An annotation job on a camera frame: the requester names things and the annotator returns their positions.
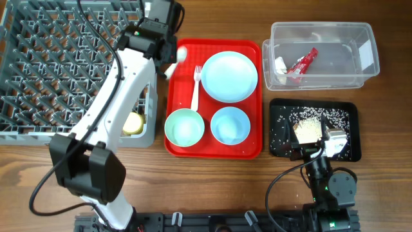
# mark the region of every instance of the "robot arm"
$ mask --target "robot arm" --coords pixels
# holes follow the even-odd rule
[[[85,116],[69,136],[55,134],[50,141],[53,165],[63,160],[55,174],[60,186],[98,208],[99,220],[109,228],[129,229],[135,214],[125,199],[122,186],[126,169],[116,158],[122,127],[148,82],[156,81],[159,67],[176,62],[178,19],[182,6],[173,0],[154,0],[150,16],[139,26],[129,25],[118,40],[120,67],[113,63],[110,73]],[[90,135],[82,142],[89,127],[97,119],[117,81],[122,77],[107,110]],[[74,146],[73,155],[67,156]]]

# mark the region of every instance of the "red wrapper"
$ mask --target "red wrapper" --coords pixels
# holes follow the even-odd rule
[[[314,59],[317,57],[317,53],[318,51],[316,50],[316,48],[312,48],[308,55],[304,56],[302,60],[300,60],[296,65],[288,70],[287,74],[305,74],[312,61],[314,61]],[[291,81],[297,84],[299,84],[302,80],[302,77],[289,78]]]

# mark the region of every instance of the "food wrapper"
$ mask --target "food wrapper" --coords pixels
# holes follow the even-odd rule
[[[316,48],[312,48],[308,55],[300,58],[291,69],[288,70],[287,74],[305,74],[308,70],[310,64],[317,57],[318,51]],[[302,77],[289,77],[291,81],[299,84],[302,81]]]
[[[275,59],[275,69],[278,74],[286,74],[288,72],[288,68],[286,67],[285,62],[283,62],[282,57]],[[286,84],[286,77],[277,77],[277,79],[281,84]]]

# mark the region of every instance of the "red tray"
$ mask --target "red tray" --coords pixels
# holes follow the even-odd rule
[[[253,159],[259,155],[263,146],[262,125],[262,84],[261,84],[261,50],[252,41],[223,39],[182,39],[178,47],[184,45],[188,54],[185,62],[178,65],[169,83],[167,116],[175,110],[190,108],[196,65],[204,65],[212,55],[223,51],[234,51],[246,55],[255,65],[258,81],[255,91],[247,99],[233,103],[222,103],[209,96],[203,86],[199,87],[198,113],[205,121],[205,133],[198,143],[188,148],[172,144],[165,136],[165,147],[177,157],[201,157],[221,159]],[[228,146],[217,141],[211,132],[212,116],[226,106],[243,110],[250,119],[250,133],[245,141],[235,146]]]

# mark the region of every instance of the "gray dish rack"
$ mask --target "gray dish rack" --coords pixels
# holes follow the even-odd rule
[[[112,46],[140,15],[138,1],[83,1],[82,6]],[[113,62],[80,18],[75,1],[8,0],[0,49],[0,145],[43,145],[54,133],[68,134],[90,107]],[[143,132],[121,136],[119,146],[153,143],[156,108],[153,79],[133,108],[145,116]]]

